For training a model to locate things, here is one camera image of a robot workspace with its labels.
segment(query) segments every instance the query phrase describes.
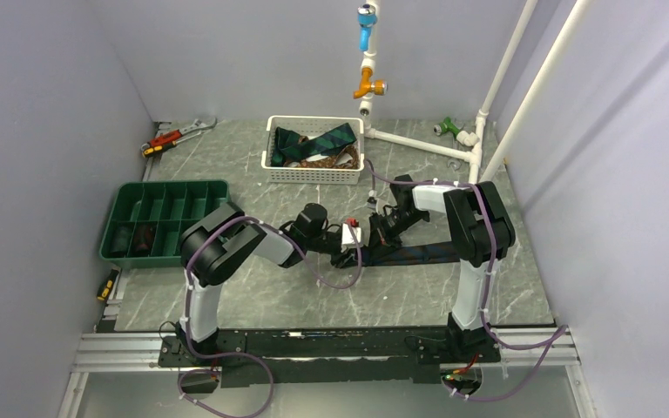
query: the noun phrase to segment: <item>dark green rolled tie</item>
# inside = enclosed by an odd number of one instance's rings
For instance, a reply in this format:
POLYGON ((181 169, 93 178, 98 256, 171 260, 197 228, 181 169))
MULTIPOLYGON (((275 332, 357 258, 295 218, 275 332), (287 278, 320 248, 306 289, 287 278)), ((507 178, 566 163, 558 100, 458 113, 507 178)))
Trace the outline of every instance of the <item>dark green rolled tie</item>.
POLYGON ((273 156, 270 165, 282 167, 287 161, 299 162, 314 155, 335 155, 357 138, 349 124, 342 124, 321 136, 299 142, 301 135, 288 129, 275 128, 273 156))

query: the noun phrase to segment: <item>blue valve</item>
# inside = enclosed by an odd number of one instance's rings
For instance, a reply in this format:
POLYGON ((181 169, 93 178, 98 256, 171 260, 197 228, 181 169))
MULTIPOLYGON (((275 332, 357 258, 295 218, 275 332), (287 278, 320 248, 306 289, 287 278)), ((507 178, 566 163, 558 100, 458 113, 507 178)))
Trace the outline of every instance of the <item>blue valve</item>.
POLYGON ((375 7, 372 4, 364 4, 358 8, 358 23, 360 24, 360 51, 368 50, 370 32, 378 19, 375 16, 375 7))

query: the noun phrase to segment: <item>marble tabletop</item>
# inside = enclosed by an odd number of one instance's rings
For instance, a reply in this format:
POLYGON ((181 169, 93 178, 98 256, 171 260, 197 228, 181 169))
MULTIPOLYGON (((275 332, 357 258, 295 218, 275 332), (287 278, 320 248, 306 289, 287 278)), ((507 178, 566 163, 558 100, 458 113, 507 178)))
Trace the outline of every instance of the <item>marble tabletop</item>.
MULTIPOLYGON (((435 137, 430 120, 382 120, 374 123, 381 131, 451 146, 448 137, 435 137)), ((355 217, 368 236, 366 198, 370 177, 363 173, 358 185, 298 185, 268 183, 260 166, 266 147, 266 121, 221 121, 215 129, 162 156, 153 170, 153 180, 224 179, 231 200, 247 214, 280 225, 294 219, 308 202, 325 206, 332 222, 355 217)), ((487 127, 484 161, 496 149, 496 137, 487 127)), ((409 174, 415 180, 450 179, 465 181, 468 165, 457 172, 447 167, 448 158, 366 139, 365 153, 377 172, 389 178, 409 174)), ((537 265, 524 228, 521 212, 506 171, 495 179, 503 202, 517 230, 517 242, 510 249, 497 275, 490 302, 494 324, 547 324, 550 309, 537 265)), ((381 199, 393 201, 386 184, 376 190, 381 199)), ((449 240, 444 215, 434 215, 402 234, 405 245, 449 240)), ((309 257, 320 273, 333 282, 344 283, 354 268, 334 269, 329 257, 309 257)), ((429 266, 380 266, 365 268, 358 283, 348 290, 335 290, 318 283, 303 263, 289 269, 252 257, 224 285, 220 302, 221 327, 372 327, 418 326, 446 323, 457 291, 459 264, 429 266)), ((116 330, 156 330, 164 320, 178 320, 184 297, 182 269, 142 269, 123 273, 129 278, 119 310, 116 330)))

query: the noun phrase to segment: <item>orange faucet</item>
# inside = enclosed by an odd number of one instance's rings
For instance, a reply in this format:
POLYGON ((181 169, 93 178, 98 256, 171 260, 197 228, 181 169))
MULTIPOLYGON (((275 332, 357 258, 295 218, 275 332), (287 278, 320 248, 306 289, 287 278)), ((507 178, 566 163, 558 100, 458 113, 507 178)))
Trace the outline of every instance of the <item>orange faucet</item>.
POLYGON ((362 78, 360 80, 360 87, 358 91, 353 91, 353 98, 361 98, 368 93, 375 93, 378 96, 383 96, 386 92, 386 82, 383 80, 376 80, 370 82, 373 76, 373 69, 370 67, 362 67, 362 78))

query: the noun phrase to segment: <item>white plastic basket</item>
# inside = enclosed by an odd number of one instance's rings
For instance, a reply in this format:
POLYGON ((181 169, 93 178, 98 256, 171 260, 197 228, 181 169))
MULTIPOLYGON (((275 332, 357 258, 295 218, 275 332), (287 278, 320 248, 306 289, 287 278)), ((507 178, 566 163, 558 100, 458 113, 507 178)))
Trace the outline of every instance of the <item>white plastic basket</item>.
POLYGON ((356 185, 362 169, 365 167, 365 141, 363 123, 360 118, 321 118, 312 116, 271 116, 267 120, 267 151, 263 152, 260 164, 267 170, 267 181, 276 183, 314 183, 321 185, 356 185), (354 170, 341 168, 289 168, 272 167, 275 128, 281 127, 295 131, 310 138, 316 138, 326 131, 342 124, 350 124, 357 137, 360 164, 354 170))

